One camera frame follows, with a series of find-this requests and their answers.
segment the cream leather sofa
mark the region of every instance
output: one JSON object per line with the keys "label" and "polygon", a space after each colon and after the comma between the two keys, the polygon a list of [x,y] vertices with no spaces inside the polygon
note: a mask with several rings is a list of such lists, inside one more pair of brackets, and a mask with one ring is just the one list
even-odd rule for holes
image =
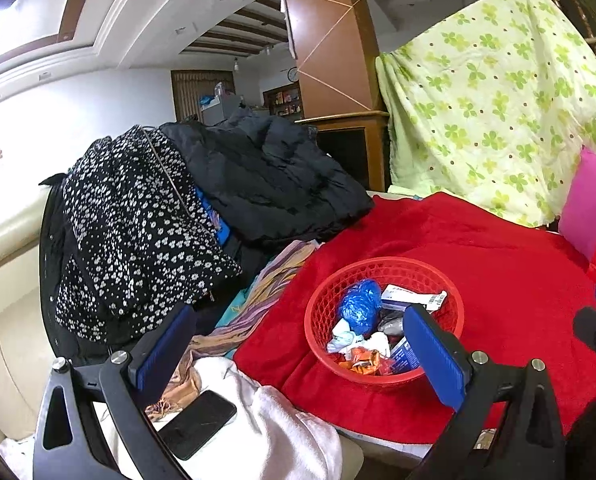
{"label": "cream leather sofa", "polygon": [[0,442],[30,436],[54,358],[42,313],[38,241],[47,189],[0,224]]}

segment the basket rim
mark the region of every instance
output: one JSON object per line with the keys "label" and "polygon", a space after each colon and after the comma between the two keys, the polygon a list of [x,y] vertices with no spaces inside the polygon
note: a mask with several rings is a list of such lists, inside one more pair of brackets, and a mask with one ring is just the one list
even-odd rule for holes
{"label": "basket rim", "polygon": [[337,363],[333,362],[329,358],[329,354],[325,351],[324,348],[321,348],[317,342],[316,337],[313,333],[313,329],[311,327],[311,314],[313,312],[313,308],[316,303],[316,298],[319,297],[320,293],[324,288],[329,286],[331,282],[333,282],[338,276],[341,274],[347,273],[349,270],[365,266],[371,263],[380,263],[380,262],[390,262],[390,263],[415,263],[420,267],[425,267],[428,270],[436,273],[441,280],[444,280],[447,284],[447,292],[450,293],[454,298],[456,298],[456,328],[453,330],[453,334],[459,339],[460,335],[462,335],[462,329],[464,327],[464,304],[462,303],[462,297],[460,296],[460,292],[454,285],[454,282],[447,278],[444,272],[436,269],[434,266],[427,264],[426,262],[422,262],[420,260],[416,260],[414,258],[405,258],[404,256],[379,256],[377,258],[367,258],[366,260],[360,260],[358,262],[354,262],[353,264],[349,264],[348,266],[343,267],[342,269],[338,269],[333,274],[330,274],[325,280],[320,283],[316,290],[313,292],[309,301],[307,302],[307,309],[304,315],[304,333],[307,338],[307,343],[309,345],[309,349],[313,354],[316,356],[318,361],[320,361],[326,368],[330,371],[334,372],[337,376],[347,379],[348,381],[364,384],[365,386],[387,386],[387,385],[397,385],[397,384],[405,384],[409,383],[419,377],[425,375],[424,370],[422,367],[418,367],[415,370],[411,370],[410,372],[405,372],[403,374],[397,374],[392,376],[367,376],[367,375],[360,375],[351,370],[346,370],[343,367],[338,366]]}

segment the pink pillow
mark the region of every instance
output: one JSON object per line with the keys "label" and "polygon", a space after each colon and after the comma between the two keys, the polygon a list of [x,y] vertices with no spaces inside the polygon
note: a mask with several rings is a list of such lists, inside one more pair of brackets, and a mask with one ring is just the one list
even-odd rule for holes
{"label": "pink pillow", "polygon": [[591,260],[596,250],[596,154],[583,146],[558,232]]}

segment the brown column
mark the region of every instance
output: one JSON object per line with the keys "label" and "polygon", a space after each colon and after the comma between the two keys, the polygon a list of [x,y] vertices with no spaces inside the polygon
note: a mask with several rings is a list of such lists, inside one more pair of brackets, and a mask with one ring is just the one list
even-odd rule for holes
{"label": "brown column", "polygon": [[366,0],[286,0],[307,119],[380,109]]}

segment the wooden shelf with jars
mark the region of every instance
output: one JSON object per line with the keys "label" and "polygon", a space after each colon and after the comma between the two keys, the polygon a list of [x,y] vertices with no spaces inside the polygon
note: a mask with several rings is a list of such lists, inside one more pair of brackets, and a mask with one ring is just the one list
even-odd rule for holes
{"label": "wooden shelf with jars", "polygon": [[265,106],[269,108],[271,115],[280,115],[290,121],[304,118],[300,85],[297,82],[268,90],[263,93],[263,96]]}

